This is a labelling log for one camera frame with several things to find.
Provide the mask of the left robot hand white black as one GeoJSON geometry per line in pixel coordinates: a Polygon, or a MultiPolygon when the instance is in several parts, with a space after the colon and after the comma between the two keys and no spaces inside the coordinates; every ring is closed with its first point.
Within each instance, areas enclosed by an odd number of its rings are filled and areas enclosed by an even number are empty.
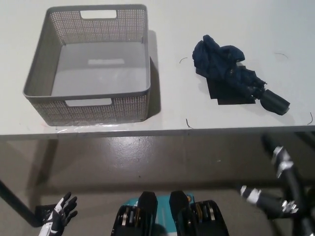
{"type": "Polygon", "coordinates": [[[71,198],[71,192],[66,193],[50,213],[39,236],[62,236],[71,219],[78,214],[76,207],[77,197],[71,198]]]}

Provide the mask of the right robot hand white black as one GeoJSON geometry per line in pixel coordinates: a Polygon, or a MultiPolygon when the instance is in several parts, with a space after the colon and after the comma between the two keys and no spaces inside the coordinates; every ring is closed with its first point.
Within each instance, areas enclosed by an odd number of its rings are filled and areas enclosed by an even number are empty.
{"type": "Polygon", "coordinates": [[[271,136],[261,137],[262,145],[275,168],[276,177],[282,182],[283,197],[275,197],[257,188],[242,185],[238,188],[240,196],[251,205],[261,209],[269,219],[303,218],[310,213],[307,195],[286,148],[271,136]]]}

